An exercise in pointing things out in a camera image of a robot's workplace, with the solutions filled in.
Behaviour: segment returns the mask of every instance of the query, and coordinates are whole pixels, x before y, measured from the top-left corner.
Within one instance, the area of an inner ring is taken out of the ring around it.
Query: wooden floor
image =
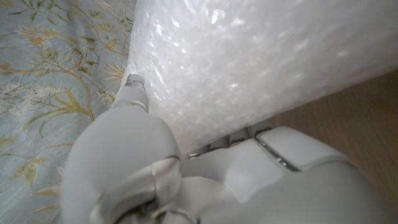
[[[398,208],[398,72],[275,116],[347,154]]]

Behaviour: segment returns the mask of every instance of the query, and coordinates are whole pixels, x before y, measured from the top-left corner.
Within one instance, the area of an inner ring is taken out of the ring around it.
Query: bubble wrap
[[[142,0],[123,83],[189,152],[396,68],[396,0]]]

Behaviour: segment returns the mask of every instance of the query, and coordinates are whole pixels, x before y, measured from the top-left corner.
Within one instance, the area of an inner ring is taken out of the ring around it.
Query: yellow leaf pattern
[[[0,139],[0,147],[6,146],[10,143],[12,143],[15,140],[16,137],[9,137],[5,139]]]
[[[0,0],[0,209],[60,224],[70,146],[115,99],[132,21],[108,0]]]
[[[33,178],[35,178],[35,175],[36,175],[35,165],[32,162],[30,162],[25,167],[25,170],[24,170],[24,181],[29,187],[32,186]]]

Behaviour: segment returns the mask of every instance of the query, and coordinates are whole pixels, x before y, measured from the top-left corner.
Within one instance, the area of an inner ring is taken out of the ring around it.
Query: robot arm
[[[130,75],[76,140],[62,185],[65,224],[395,223],[349,159],[259,123],[185,156]]]

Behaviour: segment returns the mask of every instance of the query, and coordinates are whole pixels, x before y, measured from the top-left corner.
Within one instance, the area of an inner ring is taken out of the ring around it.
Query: floral fabric
[[[0,0],[0,223],[61,223],[78,135],[108,108],[132,21],[95,0]]]

